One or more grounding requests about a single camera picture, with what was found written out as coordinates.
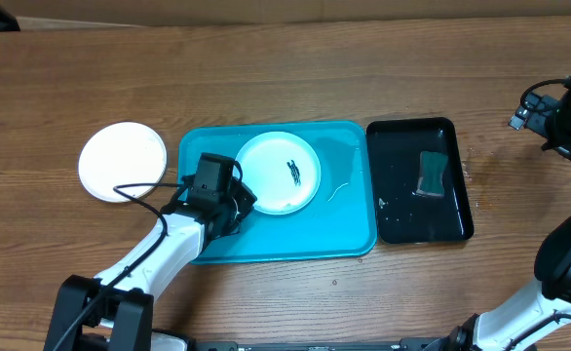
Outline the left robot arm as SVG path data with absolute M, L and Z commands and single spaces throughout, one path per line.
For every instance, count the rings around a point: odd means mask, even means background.
M 44 344 L 47 350 L 188 350 L 191 341 L 153 328 L 156 300 L 177 273 L 214 240 L 236 234 L 256 201 L 238 178 L 174 185 L 147 236 L 92 278 L 61 285 Z

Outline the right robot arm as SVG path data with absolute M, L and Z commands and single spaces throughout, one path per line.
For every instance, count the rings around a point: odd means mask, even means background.
M 561 78 L 560 98 L 527 88 L 509 124 L 543 137 L 542 150 L 571 161 L 571 75 Z M 539 340 L 571 323 L 571 216 L 558 225 L 536 255 L 534 277 L 497 308 L 474 314 L 430 350 L 533 350 Z

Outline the light blue round plate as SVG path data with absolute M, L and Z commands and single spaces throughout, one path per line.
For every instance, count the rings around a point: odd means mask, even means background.
M 315 197 L 321 183 L 321 163 L 302 137 L 268 132 L 250 139 L 236 160 L 243 183 L 255 195 L 254 208 L 267 215 L 289 215 Z

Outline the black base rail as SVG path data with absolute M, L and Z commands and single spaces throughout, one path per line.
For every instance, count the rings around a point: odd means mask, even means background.
M 317 343 L 255 343 L 234 341 L 191 341 L 189 351 L 446 351 L 448 338 L 407 337 L 399 341 L 379 342 L 317 342 Z

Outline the white round plate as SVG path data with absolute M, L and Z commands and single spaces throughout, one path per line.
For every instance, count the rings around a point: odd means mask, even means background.
M 121 203 L 123 191 L 140 198 L 153 189 L 167 168 L 168 152 L 161 137 L 151 128 L 136 122 L 121 122 L 105 127 L 85 144 L 78 161 L 78 176 L 83 187 L 97 199 Z

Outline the green sponge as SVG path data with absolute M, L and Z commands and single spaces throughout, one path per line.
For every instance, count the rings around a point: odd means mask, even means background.
M 443 174 L 448 156 L 443 153 L 422 151 L 420 153 L 419 177 L 415 194 L 422 197 L 444 196 Z

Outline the black plastic tray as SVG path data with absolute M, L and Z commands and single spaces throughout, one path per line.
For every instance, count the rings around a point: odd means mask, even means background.
M 376 121 L 366 144 L 377 232 L 387 244 L 461 242 L 475 233 L 453 123 L 444 117 Z M 448 156 L 444 196 L 415 194 L 420 153 Z

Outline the teal plastic tray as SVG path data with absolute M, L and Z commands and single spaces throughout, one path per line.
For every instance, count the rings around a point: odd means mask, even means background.
M 236 159 L 253 137 L 287 132 L 306 140 L 321 163 L 321 183 L 302 210 L 263 214 L 254 206 L 239 234 L 217 239 L 198 264 L 250 263 L 350 257 L 376 242 L 376 219 L 365 133 L 351 121 L 203 127 L 187 133 L 178 148 L 178 174 L 192 175 L 203 153 Z

